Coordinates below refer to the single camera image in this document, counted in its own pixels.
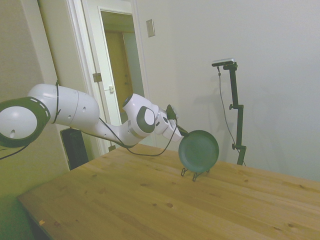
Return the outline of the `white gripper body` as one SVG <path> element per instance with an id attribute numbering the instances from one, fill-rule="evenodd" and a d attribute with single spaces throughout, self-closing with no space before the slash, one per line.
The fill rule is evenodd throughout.
<path id="1" fill-rule="evenodd" d="M 173 142 L 178 142 L 182 138 L 175 120 L 168 119 L 164 112 L 158 114 L 158 134 Z"/>

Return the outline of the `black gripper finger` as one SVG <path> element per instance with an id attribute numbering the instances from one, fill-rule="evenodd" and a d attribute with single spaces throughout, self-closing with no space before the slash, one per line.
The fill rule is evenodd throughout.
<path id="1" fill-rule="evenodd" d="M 177 126 L 177 129 L 179 130 L 180 134 L 183 137 L 188 137 L 190 135 L 190 133 L 188 131 L 186 131 L 184 128 L 182 128 L 181 126 Z"/>

